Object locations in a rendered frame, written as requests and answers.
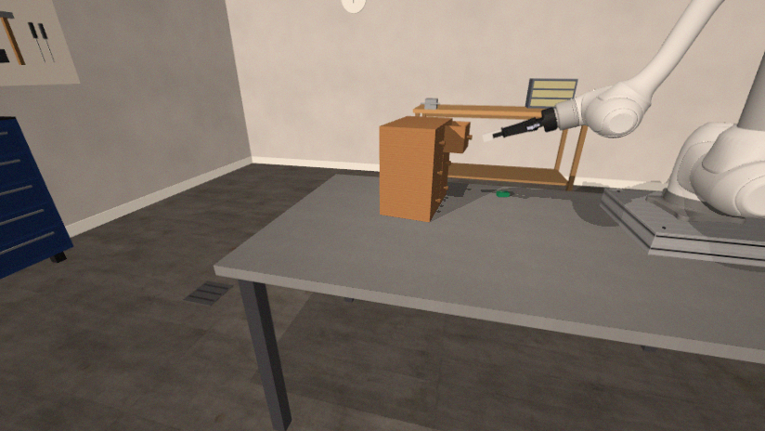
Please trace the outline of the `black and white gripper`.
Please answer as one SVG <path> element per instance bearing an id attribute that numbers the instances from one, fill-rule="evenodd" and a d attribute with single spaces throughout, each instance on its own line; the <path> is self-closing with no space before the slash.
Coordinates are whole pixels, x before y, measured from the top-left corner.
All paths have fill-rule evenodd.
<path id="1" fill-rule="evenodd" d="M 523 121 L 521 123 L 513 124 L 512 128 L 509 127 L 509 129 L 506 129 L 504 127 L 505 129 L 503 130 L 503 127 L 502 127 L 500 130 L 483 134 L 482 135 L 483 140 L 484 142 L 487 142 L 489 140 L 497 139 L 500 137 L 505 138 L 505 137 L 514 136 L 514 135 L 518 135 L 518 134 L 522 134 L 526 132 L 533 132 L 538 130 L 536 128 L 540 128 L 542 126 L 544 126 L 545 132 L 550 132 L 557 129 L 557 121 L 556 121 L 557 119 L 556 119 L 555 111 L 553 107 L 542 110 L 541 116 L 542 116 L 541 118 L 536 119 L 536 117 L 534 117 L 526 121 Z M 513 127 L 514 125 L 516 127 Z"/>

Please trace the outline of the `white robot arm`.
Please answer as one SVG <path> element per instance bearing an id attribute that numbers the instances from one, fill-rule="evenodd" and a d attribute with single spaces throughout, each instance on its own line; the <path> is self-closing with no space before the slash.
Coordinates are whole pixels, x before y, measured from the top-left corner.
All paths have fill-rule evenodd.
<path id="1" fill-rule="evenodd" d="M 637 75 L 556 103 L 557 127 L 586 125 L 609 138 L 633 132 L 656 89 L 724 1 L 692 0 Z M 691 133 L 662 194 L 645 200 L 681 221 L 744 224 L 745 217 L 765 218 L 765 52 L 738 124 L 706 123 Z"/>

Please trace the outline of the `brown wooden chest of drawers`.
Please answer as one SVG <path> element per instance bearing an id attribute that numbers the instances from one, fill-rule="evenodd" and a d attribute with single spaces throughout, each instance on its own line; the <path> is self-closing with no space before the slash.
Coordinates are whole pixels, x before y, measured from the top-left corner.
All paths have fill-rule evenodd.
<path id="1" fill-rule="evenodd" d="M 434 161 L 435 131 L 449 120 L 406 116 L 379 126 L 380 215 L 431 221 L 434 163 L 444 153 Z"/>

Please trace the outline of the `brown wooden drawer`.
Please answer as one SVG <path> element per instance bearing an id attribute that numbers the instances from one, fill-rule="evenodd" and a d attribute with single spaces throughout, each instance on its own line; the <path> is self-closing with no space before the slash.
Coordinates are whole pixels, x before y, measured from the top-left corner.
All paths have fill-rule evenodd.
<path id="1" fill-rule="evenodd" d="M 439 198 L 439 199 L 441 199 L 441 201 L 443 200 L 444 196 L 446 195 L 447 190 L 448 190 L 448 186 L 447 186 L 447 173 L 446 173 L 446 175 L 441 180 L 440 198 Z"/>
<path id="2" fill-rule="evenodd" d="M 437 184 L 438 184 L 438 183 L 439 183 L 439 181 L 441 180 L 441 176 L 443 176 L 443 171 L 441 171 L 441 169 L 442 169 L 442 155 L 441 155 L 441 156 L 440 156 L 440 158 L 439 158 L 439 159 L 438 159 L 438 160 L 437 160 L 437 161 L 434 163 L 434 172 L 433 172 L 433 186 L 432 186 L 432 191 L 434 190 L 434 188 L 437 186 Z"/>
<path id="3" fill-rule="evenodd" d="M 432 193 L 430 220 L 432 216 L 434 215 L 434 212 L 437 209 L 438 205 L 441 203 L 441 199 L 439 199 L 439 193 L 440 193 L 440 183 L 438 184 L 438 186 Z"/>
<path id="4" fill-rule="evenodd" d="M 435 131 L 434 161 L 443 153 L 443 147 L 446 145 L 446 141 L 443 141 L 445 127 L 442 127 Z"/>
<path id="5" fill-rule="evenodd" d="M 470 124 L 468 124 L 470 123 Z M 466 126 L 468 124 L 468 126 Z M 454 125 L 454 126 L 450 126 Z M 469 140 L 472 140 L 473 135 L 470 134 L 471 122 L 457 122 L 450 121 L 445 125 L 445 137 L 446 145 L 443 152 L 451 153 L 464 153 L 468 147 Z M 466 132 L 465 132 L 466 126 Z M 464 143 L 464 149 L 463 149 Z"/>
<path id="6" fill-rule="evenodd" d="M 450 152 L 443 153 L 443 162 L 442 162 L 443 176 L 446 174 L 448 170 L 448 166 L 451 165 L 451 161 L 449 160 L 449 154 Z M 443 176 L 441 176 L 441 179 L 443 178 Z"/>

